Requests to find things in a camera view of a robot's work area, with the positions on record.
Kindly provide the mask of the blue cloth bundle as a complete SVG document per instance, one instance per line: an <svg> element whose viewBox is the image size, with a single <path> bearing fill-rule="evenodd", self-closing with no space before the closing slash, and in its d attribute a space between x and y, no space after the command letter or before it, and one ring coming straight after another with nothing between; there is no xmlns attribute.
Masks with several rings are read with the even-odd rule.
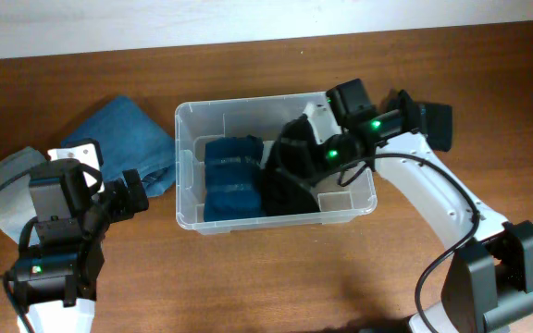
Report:
<svg viewBox="0 0 533 333"><path fill-rule="evenodd" d="M205 222L256 218L262 209L263 141L225 137L205 146Z"/></svg>

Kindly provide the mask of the black cloth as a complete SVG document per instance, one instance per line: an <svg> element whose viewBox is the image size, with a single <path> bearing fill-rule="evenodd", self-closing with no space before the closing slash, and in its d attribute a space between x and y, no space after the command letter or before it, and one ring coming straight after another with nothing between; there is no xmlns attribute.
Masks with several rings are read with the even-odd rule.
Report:
<svg viewBox="0 0 533 333"><path fill-rule="evenodd" d="M421 133L434 151L452 149L453 109L451 105L417 102L407 91L400 90L385 106L386 111L397 110L401 119L401 132Z"/></svg>
<svg viewBox="0 0 533 333"><path fill-rule="evenodd" d="M319 213L315 196L307 188L277 171L275 160L268 158L261 174L262 209L267 216Z"/></svg>

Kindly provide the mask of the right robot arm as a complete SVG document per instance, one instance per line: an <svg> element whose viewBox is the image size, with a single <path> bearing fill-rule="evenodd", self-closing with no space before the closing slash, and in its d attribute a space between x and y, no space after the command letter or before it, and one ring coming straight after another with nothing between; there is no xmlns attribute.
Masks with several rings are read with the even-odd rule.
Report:
<svg viewBox="0 0 533 333"><path fill-rule="evenodd" d="M451 144L450 106L399 92L379 112L354 79L288 122L270 158L303 189L328 177L346 187L371 169L430 225L449 270L439 301L418 306L406 331L505 332L533 315L533 223L514 224L471 192L438 158Z"/></svg>

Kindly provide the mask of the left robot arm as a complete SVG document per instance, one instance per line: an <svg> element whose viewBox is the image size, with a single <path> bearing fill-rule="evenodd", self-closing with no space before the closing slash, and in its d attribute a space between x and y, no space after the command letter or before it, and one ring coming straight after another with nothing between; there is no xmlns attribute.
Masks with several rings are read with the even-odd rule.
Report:
<svg viewBox="0 0 533 333"><path fill-rule="evenodd" d="M44 162L30 171L36 216L23 228L19 258L4 290L22 332L88 332L110 225L149 207L139 173L105 182L77 159Z"/></svg>

